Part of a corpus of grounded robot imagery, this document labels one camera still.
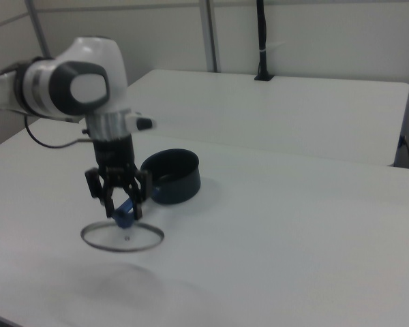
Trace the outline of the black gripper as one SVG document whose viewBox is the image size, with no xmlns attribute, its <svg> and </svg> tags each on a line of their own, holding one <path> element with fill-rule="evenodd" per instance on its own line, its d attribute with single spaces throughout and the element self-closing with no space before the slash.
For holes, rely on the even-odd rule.
<svg viewBox="0 0 409 327">
<path fill-rule="evenodd" d="M 109 141 L 94 140 L 93 148 L 98 168 L 85 172 L 92 198 L 105 208 L 107 218 L 115 211 L 112 194 L 115 186 L 125 188 L 132 201 L 134 220 L 142 218 L 142 204 L 151 197 L 153 177 L 148 170 L 136 170 L 132 136 Z"/>
</svg>

